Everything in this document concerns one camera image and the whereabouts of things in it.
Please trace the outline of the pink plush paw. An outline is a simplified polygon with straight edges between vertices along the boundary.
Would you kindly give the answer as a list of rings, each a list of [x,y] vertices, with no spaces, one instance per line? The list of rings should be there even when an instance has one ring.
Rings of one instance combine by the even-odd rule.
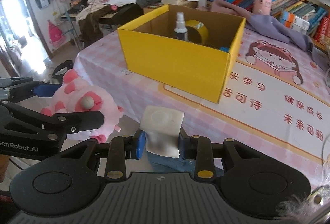
[[[105,89],[89,84],[74,69],[70,69],[64,74],[63,84],[51,97],[49,106],[44,107],[41,113],[52,116],[87,111],[100,111],[104,116],[104,124],[98,129],[69,134],[68,139],[97,139],[99,143],[105,143],[112,132],[121,131],[119,121],[124,115],[123,108],[115,103]]]

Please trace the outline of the blue plastic bag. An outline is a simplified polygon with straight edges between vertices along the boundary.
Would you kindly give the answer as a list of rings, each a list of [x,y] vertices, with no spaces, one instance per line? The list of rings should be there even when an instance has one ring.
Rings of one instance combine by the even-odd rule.
[[[219,50],[222,51],[222,52],[229,53],[230,52],[230,47],[220,47]]]

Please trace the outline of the yellow tape roll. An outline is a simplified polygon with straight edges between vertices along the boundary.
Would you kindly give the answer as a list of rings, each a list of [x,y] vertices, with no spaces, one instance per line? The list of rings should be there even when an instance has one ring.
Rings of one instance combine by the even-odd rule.
[[[189,20],[186,22],[186,29],[188,41],[195,44],[206,45],[209,33],[207,27],[202,22]]]

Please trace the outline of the blue spray bottle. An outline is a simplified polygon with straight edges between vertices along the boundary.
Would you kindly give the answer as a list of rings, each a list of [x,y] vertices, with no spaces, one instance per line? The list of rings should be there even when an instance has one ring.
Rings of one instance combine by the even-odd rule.
[[[174,37],[178,40],[188,41],[188,30],[186,28],[184,13],[182,12],[178,12],[176,14],[176,27],[174,29]]]

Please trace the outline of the pink cartoon table mat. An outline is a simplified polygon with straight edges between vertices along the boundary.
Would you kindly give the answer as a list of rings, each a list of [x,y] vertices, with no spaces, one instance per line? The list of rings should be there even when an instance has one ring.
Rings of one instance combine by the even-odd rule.
[[[236,139],[301,171],[312,186],[320,185],[322,160],[329,156],[325,73],[307,53],[272,39],[266,41],[287,49],[297,60],[303,83],[297,85],[250,65],[244,58],[249,46],[264,40],[255,32],[244,32],[218,103],[129,71],[117,33],[81,51],[74,67],[85,80],[106,89],[136,121],[148,105],[183,111],[183,127],[189,135],[203,135],[216,143]]]

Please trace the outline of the yellow cardboard box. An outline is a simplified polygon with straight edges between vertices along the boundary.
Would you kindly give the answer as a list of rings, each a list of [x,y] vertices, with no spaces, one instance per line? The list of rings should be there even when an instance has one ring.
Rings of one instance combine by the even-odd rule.
[[[176,14],[208,29],[206,45],[174,37]],[[164,5],[118,28],[129,70],[218,103],[238,56],[246,19],[240,16]],[[222,52],[220,47],[230,47]]]

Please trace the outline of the purple cloth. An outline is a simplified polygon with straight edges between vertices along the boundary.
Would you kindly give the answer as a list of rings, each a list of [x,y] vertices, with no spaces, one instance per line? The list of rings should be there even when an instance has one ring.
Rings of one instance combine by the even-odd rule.
[[[241,16],[246,19],[246,28],[283,43],[295,44],[301,50],[310,52],[313,61],[321,70],[325,72],[329,70],[328,55],[317,49],[309,36],[287,28],[272,16],[253,14],[244,8],[223,0],[213,1],[210,11]]]

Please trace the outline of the orange white carton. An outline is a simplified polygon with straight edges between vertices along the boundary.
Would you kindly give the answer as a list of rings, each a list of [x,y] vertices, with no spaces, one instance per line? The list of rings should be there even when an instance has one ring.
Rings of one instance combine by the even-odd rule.
[[[288,11],[282,11],[279,22],[289,29],[306,34],[310,23]]]

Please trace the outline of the pink cartoon box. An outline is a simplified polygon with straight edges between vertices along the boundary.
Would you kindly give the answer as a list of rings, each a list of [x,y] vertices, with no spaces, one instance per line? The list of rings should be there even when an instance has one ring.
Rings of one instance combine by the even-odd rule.
[[[270,15],[272,0],[254,0],[253,13],[259,15]]]

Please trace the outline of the red dictionary book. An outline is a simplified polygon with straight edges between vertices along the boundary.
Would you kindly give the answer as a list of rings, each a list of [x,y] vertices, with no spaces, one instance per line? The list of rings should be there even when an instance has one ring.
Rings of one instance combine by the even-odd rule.
[[[330,43],[330,22],[329,22],[329,17],[325,16],[318,28],[317,31],[314,35],[314,40],[317,41],[318,43],[327,46]]]

